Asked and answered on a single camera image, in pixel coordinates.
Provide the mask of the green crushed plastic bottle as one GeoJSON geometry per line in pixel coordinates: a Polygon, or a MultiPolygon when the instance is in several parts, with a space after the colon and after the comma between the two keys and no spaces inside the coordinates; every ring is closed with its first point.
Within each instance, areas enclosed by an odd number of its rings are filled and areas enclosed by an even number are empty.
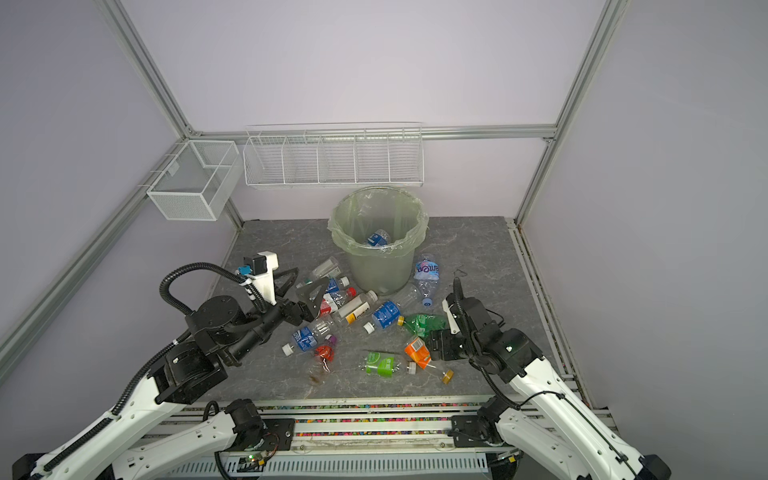
{"type": "Polygon", "coordinates": [[[448,327],[448,321],[444,316],[424,313],[400,316],[397,324],[420,338],[426,338],[431,332],[448,327]]]}

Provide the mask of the blue label bottle white cap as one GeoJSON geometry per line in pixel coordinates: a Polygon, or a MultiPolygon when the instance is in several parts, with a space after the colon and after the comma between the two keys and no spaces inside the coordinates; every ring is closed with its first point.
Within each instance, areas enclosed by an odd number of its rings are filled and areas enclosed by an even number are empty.
{"type": "Polygon", "coordinates": [[[371,319],[363,325],[364,332],[368,335],[376,331],[387,329],[392,325],[404,322],[407,310],[415,303],[419,303],[421,294],[411,285],[385,300],[371,315],[371,319]]]}

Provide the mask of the green label clear bottle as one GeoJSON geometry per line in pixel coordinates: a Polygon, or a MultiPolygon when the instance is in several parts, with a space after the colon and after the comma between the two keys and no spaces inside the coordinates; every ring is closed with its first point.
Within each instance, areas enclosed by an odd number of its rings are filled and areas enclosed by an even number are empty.
{"type": "Polygon", "coordinates": [[[413,361],[403,363],[398,356],[392,353],[371,351],[364,355],[360,369],[367,375],[393,378],[403,374],[415,375],[417,364],[413,361]]]}

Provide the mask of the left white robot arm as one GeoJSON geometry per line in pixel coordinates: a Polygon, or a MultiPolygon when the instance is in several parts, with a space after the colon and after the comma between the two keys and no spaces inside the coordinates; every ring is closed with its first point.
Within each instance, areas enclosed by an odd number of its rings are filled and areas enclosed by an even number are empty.
{"type": "Polygon", "coordinates": [[[299,326],[319,314],[326,277],[297,285],[298,271],[279,271],[272,252],[253,259],[254,273],[241,274],[196,262],[166,275],[160,297],[184,315],[185,331],[151,357],[131,378],[115,405],[70,441],[45,454],[26,454],[12,467],[15,479],[155,478],[198,456],[228,450],[256,451],[279,439],[249,399],[223,409],[207,407],[204,420],[183,432],[137,447],[136,442],[167,418],[224,382],[255,347],[282,323],[299,326]],[[170,291],[175,280],[210,271],[240,286],[253,308],[244,312],[227,295],[192,309],[170,291]]]}

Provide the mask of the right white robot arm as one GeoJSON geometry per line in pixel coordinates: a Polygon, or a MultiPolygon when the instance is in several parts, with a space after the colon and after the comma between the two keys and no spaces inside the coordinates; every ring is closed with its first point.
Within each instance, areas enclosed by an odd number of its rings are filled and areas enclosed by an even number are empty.
{"type": "Polygon", "coordinates": [[[458,446],[509,445],[559,479],[668,479],[671,468],[643,454],[607,427],[521,330],[503,329],[454,279],[443,303],[464,339],[469,363],[494,392],[474,415],[452,418],[458,446]],[[511,399],[502,380],[520,395],[511,399]]]}

